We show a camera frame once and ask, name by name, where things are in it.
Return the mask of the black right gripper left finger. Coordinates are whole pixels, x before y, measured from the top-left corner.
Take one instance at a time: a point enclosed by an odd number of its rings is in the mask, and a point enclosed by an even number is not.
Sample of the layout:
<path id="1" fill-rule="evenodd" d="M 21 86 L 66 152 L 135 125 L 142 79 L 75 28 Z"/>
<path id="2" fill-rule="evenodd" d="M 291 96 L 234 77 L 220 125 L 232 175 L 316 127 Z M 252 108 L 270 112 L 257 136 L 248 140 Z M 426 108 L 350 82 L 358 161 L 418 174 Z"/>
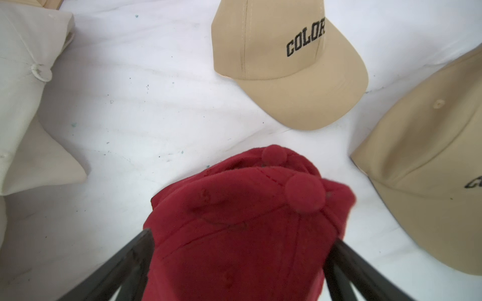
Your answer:
<path id="1" fill-rule="evenodd" d="M 143 230 L 60 300 L 142 300 L 153 252 L 153 234 Z"/>

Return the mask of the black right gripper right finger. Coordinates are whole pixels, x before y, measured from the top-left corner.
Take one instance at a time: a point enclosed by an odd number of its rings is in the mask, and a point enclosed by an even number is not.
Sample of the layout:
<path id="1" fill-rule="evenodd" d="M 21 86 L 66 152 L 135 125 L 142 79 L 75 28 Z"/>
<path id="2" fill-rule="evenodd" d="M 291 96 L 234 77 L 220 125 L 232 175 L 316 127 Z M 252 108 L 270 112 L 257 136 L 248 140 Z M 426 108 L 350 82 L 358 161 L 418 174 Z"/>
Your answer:
<path id="1" fill-rule="evenodd" d="M 356 300 L 354 288 L 365 300 L 414 300 L 340 239 L 331 248 L 323 271 L 332 300 Z"/>

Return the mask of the red Colorado cap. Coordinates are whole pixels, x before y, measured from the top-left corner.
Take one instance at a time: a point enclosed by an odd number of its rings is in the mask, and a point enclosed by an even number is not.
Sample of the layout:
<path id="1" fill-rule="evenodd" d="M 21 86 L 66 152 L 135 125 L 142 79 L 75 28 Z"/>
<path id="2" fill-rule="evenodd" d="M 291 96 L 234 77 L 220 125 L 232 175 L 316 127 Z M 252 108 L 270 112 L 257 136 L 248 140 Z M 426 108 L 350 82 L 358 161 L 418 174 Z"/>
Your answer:
<path id="1" fill-rule="evenodd" d="M 315 165 L 301 154 L 279 145 L 269 145 L 247 150 L 234 155 L 203 172 L 201 176 L 211 176 L 225 171 L 243 168 L 286 168 L 293 171 L 321 177 Z"/>

